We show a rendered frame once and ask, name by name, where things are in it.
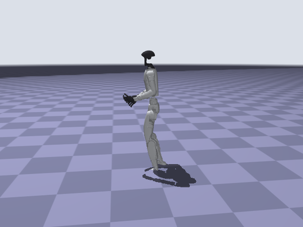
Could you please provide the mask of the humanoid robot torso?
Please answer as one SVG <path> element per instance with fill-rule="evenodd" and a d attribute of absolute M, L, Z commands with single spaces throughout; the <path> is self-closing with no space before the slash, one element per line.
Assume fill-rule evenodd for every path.
<path fill-rule="evenodd" d="M 146 76 L 146 72 L 149 71 L 149 70 L 153 70 L 154 71 L 154 74 L 155 74 L 155 85 L 156 85 L 156 95 L 155 96 L 158 96 L 159 95 L 159 91 L 158 91 L 158 74 L 157 74 L 156 69 L 151 69 L 151 67 L 148 67 L 148 69 L 146 69 L 145 72 L 144 72 L 143 79 L 144 79 L 144 83 L 145 83 L 146 92 L 151 89 L 150 86 L 149 86 L 149 83 L 148 83 L 147 76 Z M 151 111 L 152 108 L 154 108 L 159 113 L 160 107 L 159 107 L 158 100 L 155 98 L 155 96 L 153 96 L 153 97 L 150 96 L 152 98 L 150 98 L 150 103 L 148 105 L 148 110 Z"/>

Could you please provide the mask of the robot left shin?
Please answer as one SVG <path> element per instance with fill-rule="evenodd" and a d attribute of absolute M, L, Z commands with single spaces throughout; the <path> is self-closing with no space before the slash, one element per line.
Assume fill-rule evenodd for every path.
<path fill-rule="evenodd" d="M 149 141 L 148 144 L 146 143 L 148 154 L 152 163 L 152 166 L 154 167 L 154 170 L 158 170 L 158 149 L 155 147 L 154 141 Z"/>

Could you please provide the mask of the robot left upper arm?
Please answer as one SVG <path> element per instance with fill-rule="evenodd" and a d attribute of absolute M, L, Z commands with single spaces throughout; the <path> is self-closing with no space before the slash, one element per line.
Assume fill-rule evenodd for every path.
<path fill-rule="evenodd" d="M 149 83 L 149 86 L 150 86 L 150 90 L 153 90 L 154 93 L 152 96 L 155 96 L 156 95 L 156 85 L 155 85 L 155 74 L 154 74 L 154 71 L 153 70 L 149 70 L 146 72 L 146 76 L 147 76 L 147 79 L 148 79 L 148 83 Z"/>

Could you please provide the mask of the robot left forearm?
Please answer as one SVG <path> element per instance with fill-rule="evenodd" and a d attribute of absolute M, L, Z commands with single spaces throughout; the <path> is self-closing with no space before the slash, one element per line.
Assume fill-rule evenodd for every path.
<path fill-rule="evenodd" d="M 149 99 L 149 97 L 152 96 L 153 93 L 154 93 L 153 90 L 149 90 L 143 94 L 137 95 L 137 97 L 134 97 L 133 99 L 134 99 L 134 101 L 139 101 L 139 100 L 141 101 L 142 99 Z"/>

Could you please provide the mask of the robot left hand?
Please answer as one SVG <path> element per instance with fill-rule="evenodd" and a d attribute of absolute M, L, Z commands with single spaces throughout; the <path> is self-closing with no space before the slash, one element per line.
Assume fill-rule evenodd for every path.
<path fill-rule="evenodd" d="M 126 97 L 125 97 L 124 95 L 125 95 Z M 124 95 L 123 95 L 123 99 L 126 101 L 126 103 L 130 103 L 130 102 L 132 102 L 132 101 L 134 102 L 134 99 L 133 99 L 133 98 L 134 98 L 134 97 L 137 97 L 137 95 L 135 95 L 135 96 L 128 96 L 128 95 L 125 94 L 125 93 L 124 93 Z"/>

